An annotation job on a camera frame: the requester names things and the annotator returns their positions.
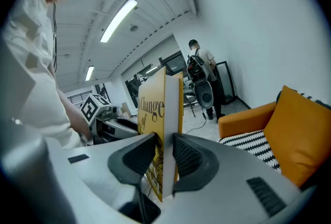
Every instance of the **speaker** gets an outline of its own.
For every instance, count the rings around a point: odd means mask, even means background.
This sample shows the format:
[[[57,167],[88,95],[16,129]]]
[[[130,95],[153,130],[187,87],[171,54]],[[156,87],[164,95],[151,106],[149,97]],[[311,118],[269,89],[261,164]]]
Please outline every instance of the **speaker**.
[[[214,97],[212,86],[208,81],[199,82],[194,86],[195,96],[198,104],[205,109],[213,106]]]

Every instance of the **white shirt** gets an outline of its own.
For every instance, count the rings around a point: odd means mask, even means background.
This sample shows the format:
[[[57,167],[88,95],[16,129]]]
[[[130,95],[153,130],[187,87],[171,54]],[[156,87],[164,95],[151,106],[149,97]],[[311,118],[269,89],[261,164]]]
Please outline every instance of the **white shirt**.
[[[17,98],[22,103],[15,106],[19,108],[14,111],[18,115],[15,118],[38,128],[45,137],[58,139],[64,148],[80,146],[80,137],[70,128],[55,80],[48,70],[53,62],[53,31],[46,1],[18,0],[8,15],[3,39],[5,48],[23,69],[20,74],[24,76],[20,78],[34,81],[30,89],[22,87],[21,98]]]
[[[213,73],[212,67],[210,66],[210,61],[214,58],[214,56],[211,54],[211,52],[208,49],[202,49],[199,48],[198,49],[198,57],[200,57],[203,62],[205,63],[208,71],[209,71],[209,76],[210,76],[210,80],[211,81],[216,81],[216,77]],[[196,49],[192,49],[189,53],[189,56],[194,56],[196,52]]]

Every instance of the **yellow book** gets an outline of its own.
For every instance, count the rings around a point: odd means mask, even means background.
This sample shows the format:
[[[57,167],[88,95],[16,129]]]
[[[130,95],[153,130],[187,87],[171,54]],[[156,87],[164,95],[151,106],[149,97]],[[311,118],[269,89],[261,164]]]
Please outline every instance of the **yellow book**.
[[[165,70],[163,67],[144,82],[138,93],[138,132],[154,132],[159,136],[146,175],[160,201],[172,194],[177,179],[172,134],[182,131],[183,122],[183,75],[167,76]]]

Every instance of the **orange cushion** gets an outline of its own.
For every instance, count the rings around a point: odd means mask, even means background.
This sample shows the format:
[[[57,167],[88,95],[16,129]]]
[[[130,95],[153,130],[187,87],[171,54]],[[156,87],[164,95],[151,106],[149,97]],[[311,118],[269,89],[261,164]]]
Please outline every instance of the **orange cushion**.
[[[264,135],[282,174],[299,187],[331,152],[331,110],[284,86]]]

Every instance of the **ceiling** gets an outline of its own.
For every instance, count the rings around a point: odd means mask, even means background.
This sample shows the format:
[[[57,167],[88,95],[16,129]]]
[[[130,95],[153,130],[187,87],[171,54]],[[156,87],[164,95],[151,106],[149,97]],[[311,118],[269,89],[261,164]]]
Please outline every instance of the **ceiling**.
[[[168,37],[171,27],[196,14],[193,0],[136,0],[107,43],[103,30],[126,0],[68,0],[56,4],[56,79],[64,92],[107,82]],[[52,6],[48,16],[53,15]],[[136,25],[138,30],[131,32]],[[85,82],[89,66],[95,66]]]

